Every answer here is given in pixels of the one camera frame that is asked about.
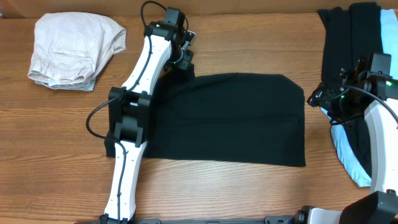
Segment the black t-shirt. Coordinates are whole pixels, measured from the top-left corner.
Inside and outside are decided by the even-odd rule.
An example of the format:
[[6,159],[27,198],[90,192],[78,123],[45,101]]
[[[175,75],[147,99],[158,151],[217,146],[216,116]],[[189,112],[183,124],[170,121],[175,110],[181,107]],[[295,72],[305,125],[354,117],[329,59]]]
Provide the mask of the black t-shirt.
[[155,84],[144,155],[303,167],[304,99],[283,75],[171,71]]

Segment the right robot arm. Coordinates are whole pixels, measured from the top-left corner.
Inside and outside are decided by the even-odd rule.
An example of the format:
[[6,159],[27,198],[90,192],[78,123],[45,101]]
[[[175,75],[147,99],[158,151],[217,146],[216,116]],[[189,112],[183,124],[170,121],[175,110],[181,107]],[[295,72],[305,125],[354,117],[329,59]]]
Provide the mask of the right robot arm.
[[356,118],[366,122],[371,147],[369,195],[342,211],[303,206],[289,223],[397,223],[397,80],[390,75],[391,55],[371,53],[343,83],[321,82],[307,103],[327,111],[331,124]]

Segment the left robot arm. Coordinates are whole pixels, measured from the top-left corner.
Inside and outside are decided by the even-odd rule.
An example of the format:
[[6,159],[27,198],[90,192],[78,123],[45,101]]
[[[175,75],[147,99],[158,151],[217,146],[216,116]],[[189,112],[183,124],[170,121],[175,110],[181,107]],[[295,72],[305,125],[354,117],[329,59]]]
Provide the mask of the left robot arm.
[[164,19],[144,24],[144,45],[129,78],[108,95],[107,155],[115,158],[111,193],[98,223],[134,223],[139,168],[147,146],[150,102],[160,74],[186,70],[192,61],[195,33],[185,14],[168,7]]

